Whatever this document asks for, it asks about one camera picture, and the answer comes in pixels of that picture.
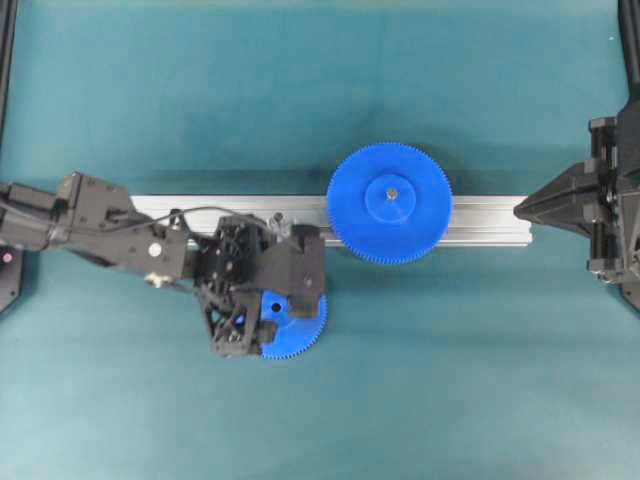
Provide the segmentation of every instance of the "black cable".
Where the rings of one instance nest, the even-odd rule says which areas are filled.
[[[640,83],[639,15],[638,0],[618,1],[618,25],[620,27],[625,66],[627,68],[627,80],[632,95]]]
[[[278,235],[277,232],[271,230],[266,224],[264,224],[263,222],[261,222],[260,220],[258,220],[255,217],[252,217],[250,215],[246,215],[244,213],[239,213],[235,210],[231,210],[229,208],[224,208],[224,207],[218,207],[215,205],[208,205],[208,206],[203,206],[203,207],[193,207],[193,208],[187,208],[185,210],[179,210],[173,213],[169,213],[167,215],[164,215],[162,217],[159,218],[155,218],[152,220],[149,220],[147,222],[142,222],[142,223],[135,223],[132,225],[126,225],[124,227],[115,227],[115,228],[111,228],[111,229],[105,229],[105,230],[96,230],[96,229],[90,229],[90,228],[82,228],[82,227],[66,227],[65,225],[60,225],[57,222],[53,221],[53,220],[47,220],[46,218],[42,218],[42,217],[38,217],[36,215],[32,215],[29,212],[26,212],[20,208],[17,208],[7,202],[5,202],[3,199],[0,199],[0,208],[2,208],[3,210],[6,210],[7,212],[11,212],[15,215],[20,215],[24,218],[28,218],[30,220],[33,220],[34,222],[39,222],[43,225],[47,225],[50,227],[62,227],[62,228],[66,228],[68,232],[70,233],[82,233],[82,234],[86,234],[86,235],[94,235],[94,236],[108,236],[108,235],[113,235],[113,234],[118,234],[118,233],[123,233],[123,232],[128,232],[128,231],[132,231],[132,230],[137,230],[139,228],[146,228],[146,227],[152,227],[154,225],[157,225],[160,222],[163,222],[165,220],[171,220],[172,218],[177,218],[180,217],[182,215],[186,215],[189,213],[193,213],[193,212],[199,212],[199,211],[205,211],[205,210],[216,210],[216,211],[220,211],[223,213],[228,213],[229,215],[234,215],[237,217],[241,217],[243,218],[245,221],[256,225],[258,228],[261,228],[262,230],[269,232],[269,233],[273,233],[275,235]],[[296,246],[296,243],[293,240],[290,240],[291,243]]]
[[[3,210],[6,210],[7,212],[11,212],[15,215],[20,215],[21,217],[24,218],[28,218],[29,220],[33,220],[34,222],[39,222],[42,223],[44,225],[48,225],[50,227],[55,227],[56,225],[58,225],[57,222],[54,222],[53,220],[47,220],[46,218],[42,218],[42,217],[38,217],[36,215],[32,215],[29,212],[25,212],[24,210],[14,207],[13,205],[5,202],[4,200],[0,199],[0,208],[2,208]]]
[[[204,210],[217,210],[219,212],[228,213],[229,215],[242,217],[247,222],[258,226],[259,228],[261,228],[261,229],[263,229],[265,231],[276,233],[276,232],[273,232],[273,230],[271,230],[267,225],[262,223],[260,220],[254,218],[254,217],[252,217],[250,215],[246,215],[244,213],[236,212],[235,210],[231,210],[231,209],[224,208],[224,207],[218,207],[218,206],[214,206],[214,205],[204,206],[204,207],[187,208],[185,210],[180,210],[180,211],[177,211],[177,212],[169,213],[169,214],[164,215],[162,217],[158,217],[158,218],[149,220],[148,222],[142,222],[142,223],[136,223],[136,224],[133,224],[133,225],[127,225],[127,226],[124,226],[124,227],[115,227],[115,228],[110,228],[110,229],[106,229],[106,230],[94,230],[94,231],[97,232],[97,233],[106,234],[106,235],[111,235],[111,234],[114,234],[114,233],[128,232],[130,230],[136,230],[138,228],[152,227],[152,226],[157,225],[158,223],[163,222],[165,220],[171,220],[172,218],[177,218],[177,217],[180,217],[181,215],[185,215],[185,214],[193,213],[193,212],[204,211]]]

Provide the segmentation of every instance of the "black metal frame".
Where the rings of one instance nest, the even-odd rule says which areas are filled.
[[[0,146],[4,137],[4,119],[9,96],[9,76],[18,0],[0,0]],[[0,246],[0,312],[20,296],[24,253]]]

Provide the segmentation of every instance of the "gear teeth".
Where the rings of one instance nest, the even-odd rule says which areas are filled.
[[[338,238],[340,238],[340,240],[342,241],[342,243],[352,252],[354,253],[356,256],[362,258],[363,260],[366,260],[368,262],[373,262],[373,263],[378,263],[378,264],[382,264],[382,265],[398,265],[398,264],[404,264],[404,263],[410,263],[410,262],[415,262],[416,260],[419,260],[420,258],[422,258],[424,255],[426,255],[427,253],[429,253],[434,247],[435,245],[438,243],[439,239],[436,240],[433,244],[428,244],[427,246],[425,246],[424,248],[418,249],[414,252],[412,252],[409,255],[396,255],[396,256],[382,256],[382,255],[377,255],[371,252],[367,252],[366,249],[362,249],[359,246],[353,244],[353,242],[351,241],[351,239],[349,238],[348,232],[346,232],[343,228],[344,226],[344,220],[338,221],[338,219],[336,218],[336,215],[339,215],[341,212],[341,206],[340,205],[331,205],[331,202],[329,201],[329,192],[332,191],[332,189],[337,188],[336,184],[338,184],[338,187],[340,187],[339,182],[343,182],[344,180],[341,179],[341,175],[340,172],[343,171],[343,169],[347,168],[348,165],[348,161],[349,159],[355,155],[356,153],[362,151],[362,150],[366,150],[366,149],[370,149],[370,148],[375,148],[378,146],[394,146],[394,147],[399,147],[405,150],[412,150],[414,152],[416,152],[420,157],[426,156],[427,159],[432,162],[432,164],[437,168],[437,170],[442,174],[442,179],[444,179],[444,184],[446,185],[446,189],[448,191],[448,201],[449,201],[449,215],[448,218],[446,218],[446,223],[447,226],[451,220],[451,213],[453,210],[453,205],[452,205],[452,189],[451,189],[451,182],[449,180],[448,175],[446,174],[446,172],[442,169],[442,167],[440,165],[438,165],[429,155],[427,155],[425,152],[411,146],[411,145],[405,145],[405,144],[401,144],[401,143],[396,143],[396,142],[382,142],[382,143],[377,143],[377,144],[371,144],[368,145],[366,147],[363,147],[359,150],[357,150],[356,152],[352,153],[349,157],[347,157],[347,159],[345,161],[343,161],[335,170],[333,176],[331,177],[331,181],[329,182],[329,186],[327,188],[327,197],[328,197],[328,205],[327,205],[327,216],[329,218],[329,224],[331,225],[331,228],[333,229],[334,233],[338,236]]]
[[[275,315],[271,315],[268,309],[265,309],[264,307],[267,306],[267,304],[271,304],[273,302],[273,300],[270,300],[270,298],[277,298],[278,296],[275,294],[272,294],[271,292],[265,292],[263,294],[263,308],[262,311],[266,312],[266,315],[261,314],[261,319],[262,320],[271,320],[271,321],[275,321],[276,323],[278,323],[278,319],[282,319],[282,318],[289,318],[287,316],[286,311],[283,311],[281,313],[276,313]],[[301,353],[304,353],[305,351],[307,351],[312,345],[314,345],[318,338],[320,337],[320,334],[322,333],[322,331],[324,330],[325,325],[327,324],[327,297],[326,295],[323,295],[322,297],[320,297],[320,300],[318,302],[318,316],[313,318],[313,319],[292,319],[291,322],[314,322],[313,326],[314,326],[314,331],[311,333],[311,335],[309,336],[300,336],[299,341],[301,343],[299,343],[298,345],[295,345],[295,347],[293,349],[289,349],[287,350],[287,348],[290,348],[290,345],[287,345],[287,342],[283,342],[282,337],[278,338],[278,334],[280,335],[291,335],[291,330],[288,330],[287,328],[278,328],[278,331],[276,332],[276,338],[274,339],[274,341],[272,343],[269,344],[265,344],[262,347],[262,357],[266,358],[268,360],[288,360],[290,358],[293,357],[297,357],[298,355],[300,355]],[[282,350],[279,353],[274,353],[273,350],[273,346],[274,344],[277,346],[278,343],[280,342]]]

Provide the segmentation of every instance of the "aluminum rail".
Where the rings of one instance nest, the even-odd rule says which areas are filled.
[[[326,199],[318,195],[134,195],[137,210],[158,218],[171,209],[219,206],[252,213],[272,227],[286,229],[291,223],[310,223],[322,229],[327,246],[342,243],[329,226]],[[533,240],[531,223],[516,218],[513,207],[525,197],[455,196],[453,215],[441,247],[525,247]],[[198,233],[212,233],[218,219],[225,215],[214,210],[193,212],[186,216],[189,226]]]

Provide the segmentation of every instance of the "blue gear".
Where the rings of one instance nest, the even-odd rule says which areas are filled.
[[[260,319],[270,320],[278,326],[271,343],[262,344],[264,358],[284,359],[299,355],[315,343],[327,322],[327,298],[320,297],[318,315],[314,318],[289,316],[286,297],[265,291],[262,294]]]
[[[352,153],[327,191],[329,222],[356,255],[374,263],[407,263],[428,253],[447,231],[449,181],[431,157],[399,143]]]

